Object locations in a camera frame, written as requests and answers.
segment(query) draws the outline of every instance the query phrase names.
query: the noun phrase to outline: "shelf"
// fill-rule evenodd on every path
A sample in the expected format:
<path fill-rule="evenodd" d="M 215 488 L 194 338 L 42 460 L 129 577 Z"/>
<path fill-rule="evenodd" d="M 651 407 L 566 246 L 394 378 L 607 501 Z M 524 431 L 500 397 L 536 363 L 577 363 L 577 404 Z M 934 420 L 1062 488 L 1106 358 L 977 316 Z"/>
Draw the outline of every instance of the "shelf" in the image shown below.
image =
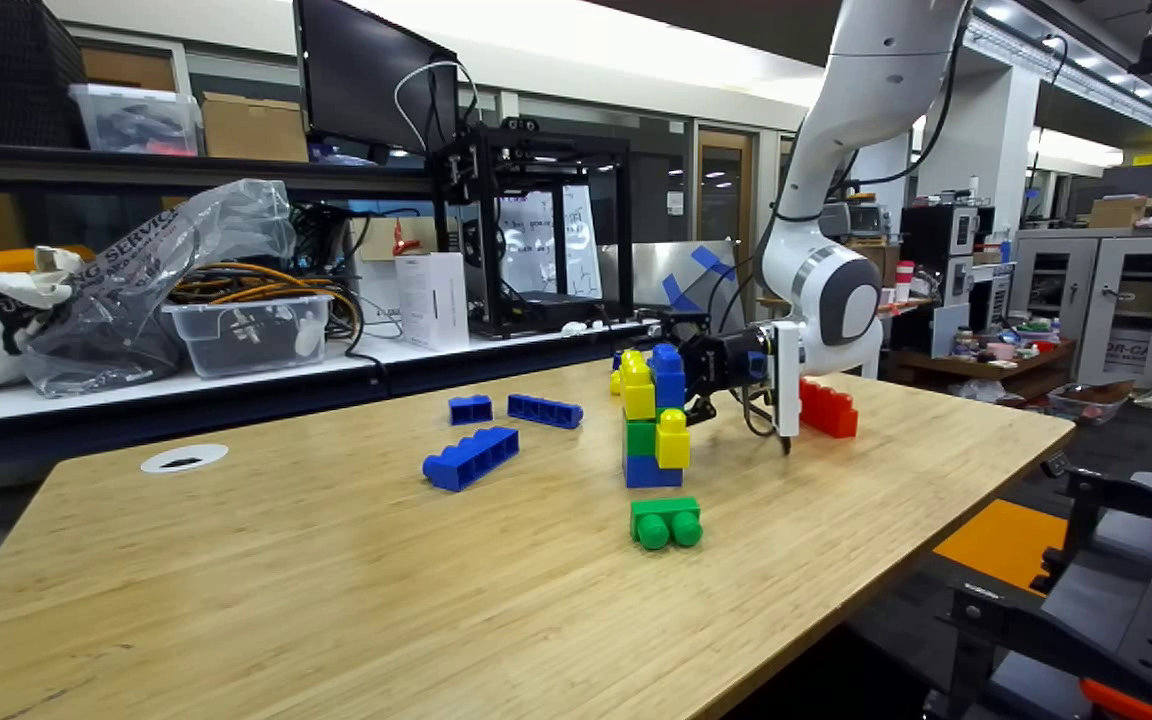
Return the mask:
<path fill-rule="evenodd" d="M 367 200 L 430 198 L 429 171 L 394 171 L 394 167 L 273 165 L 273 160 L 213 160 L 213 156 L 121 156 L 121 154 L 0 143 L 0 190 L 200 192 L 243 175 L 285 180 L 286 192 L 315 192 L 315 198 L 367 198 Z"/>

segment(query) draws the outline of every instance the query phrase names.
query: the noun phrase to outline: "blue block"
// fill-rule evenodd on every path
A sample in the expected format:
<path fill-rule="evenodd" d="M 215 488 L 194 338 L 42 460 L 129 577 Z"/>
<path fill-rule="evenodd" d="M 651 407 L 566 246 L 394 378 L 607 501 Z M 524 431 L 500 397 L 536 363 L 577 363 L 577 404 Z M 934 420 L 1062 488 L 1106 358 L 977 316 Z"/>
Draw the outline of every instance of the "blue block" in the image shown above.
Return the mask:
<path fill-rule="evenodd" d="M 682 407 L 687 404 L 687 381 L 682 372 L 674 378 L 657 378 L 657 413 L 662 407 Z"/>
<path fill-rule="evenodd" d="M 483 425 L 490 420 L 490 397 L 450 397 L 449 417 L 450 425 Z"/>
<path fill-rule="evenodd" d="M 507 417 L 531 420 L 531 425 L 552 425 L 552 427 L 578 427 L 582 407 L 578 404 L 560 404 L 545 397 L 507 397 Z"/>
<path fill-rule="evenodd" d="M 682 370 L 682 353 L 674 345 L 651 349 L 651 385 L 657 385 L 657 407 L 682 407 L 687 404 L 687 370 Z"/>
<path fill-rule="evenodd" d="M 423 457 L 423 480 L 443 494 L 465 494 L 473 480 L 487 478 L 496 466 L 520 454 L 516 427 L 478 427 L 438 457 Z"/>
<path fill-rule="evenodd" d="M 625 457 L 625 488 L 682 488 L 682 473 L 657 468 L 657 457 Z"/>

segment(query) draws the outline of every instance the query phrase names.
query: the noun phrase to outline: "computer monitor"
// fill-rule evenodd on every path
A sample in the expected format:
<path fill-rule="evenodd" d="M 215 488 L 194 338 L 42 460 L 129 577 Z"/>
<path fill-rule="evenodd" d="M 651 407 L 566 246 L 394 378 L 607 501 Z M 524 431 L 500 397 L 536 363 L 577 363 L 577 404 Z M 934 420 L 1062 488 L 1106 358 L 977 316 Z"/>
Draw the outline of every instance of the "computer monitor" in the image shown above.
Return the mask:
<path fill-rule="evenodd" d="M 455 51 L 346 0 L 297 0 L 311 141 L 438 154 L 455 141 Z"/>
<path fill-rule="evenodd" d="M 75 48 L 42 0 L 0 0 L 0 143 L 69 148 Z"/>

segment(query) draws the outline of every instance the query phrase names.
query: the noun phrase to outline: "toy block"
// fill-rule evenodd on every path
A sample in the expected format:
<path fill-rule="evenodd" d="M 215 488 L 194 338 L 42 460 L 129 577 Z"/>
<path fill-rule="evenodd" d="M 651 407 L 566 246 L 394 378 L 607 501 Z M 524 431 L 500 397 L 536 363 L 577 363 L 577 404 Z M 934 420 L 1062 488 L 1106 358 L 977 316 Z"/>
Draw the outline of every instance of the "toy block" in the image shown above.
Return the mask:
<path fill-rule="evenodd" d="M 861 413 L 847 393 L 819 388 L 798 381 L 802 425 L 819 427 L 822 436 L 855 436 Z"/>
<path fill-rule="evenodd" d="M 687 372 L 674 345 L 651 349 L 651 385 L 657 385 L 657 407 L 682 407 L 687 404 Z"/>
<path fill-rule="evenodd" d="M 490 420 L 490 397 L 450 397 L 449 417 L 450 425 L 483 425 Z"/>
<path fill-rule="evenodd" d="M 657 385 L 644 353 L 618 358 L 618 407 L 625 420 L 657 420 Z"/>
<path fill-rule="evenodd" d="M 657 457 L 625 457 L 625 488 L 682 488 L 682 473 L 669 473 Z"/>
<path fill-rule="evenodd" d="M 552 427 L 578 427 L 582 407 L 578 404 L 560 404 L 545 397 L 507 397 L 507 417 L 531 420 L 531 425 L 552 425 Z"/>
<path fill-rule="evenodd" d="M 661 413 L 657 425 L 657 466 L 661 468 L 687 468 L 687 417 L 680 407 Z"/>
<path fill-rule="evenodd" d="M 516 427 L 478 427 L 438 457 L 423 457 L 423 480 L 443 494 L 465 494 L 473 480 L 487 478 L 496 466 L 520 454 Z"/>
<path fill-rule="evenodd" d="M 625 457 L 657 457 L 657 425 L 625 420 Z"/>
<path fill-rule="evenodd" d="M 662 552 L 669 543 L 674 543 L 674 549 L 695 549 L 699 536 L 705 536 L 695 497 L 647 497 L 647 501 L 632 501 L 632 507 L 627 507 L 627 536 L 632 536 L 644 552 Z"/>

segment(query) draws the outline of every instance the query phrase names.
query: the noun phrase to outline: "storage bin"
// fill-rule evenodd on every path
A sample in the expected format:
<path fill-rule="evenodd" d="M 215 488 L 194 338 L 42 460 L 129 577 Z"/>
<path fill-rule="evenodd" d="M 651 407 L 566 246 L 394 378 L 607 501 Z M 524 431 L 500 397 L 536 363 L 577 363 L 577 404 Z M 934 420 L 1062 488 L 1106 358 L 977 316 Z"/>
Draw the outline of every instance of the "storage bin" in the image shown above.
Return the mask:
<path fill-rule="evenodd" d="M 70 85 L 93 154 L 200 156 L 200 110 L 176 91 Z"/>
<path fill-rule="evenodd" d="M 165 303 L 200 378 L 285 372 L 324 359 L 330 296 Z"/>

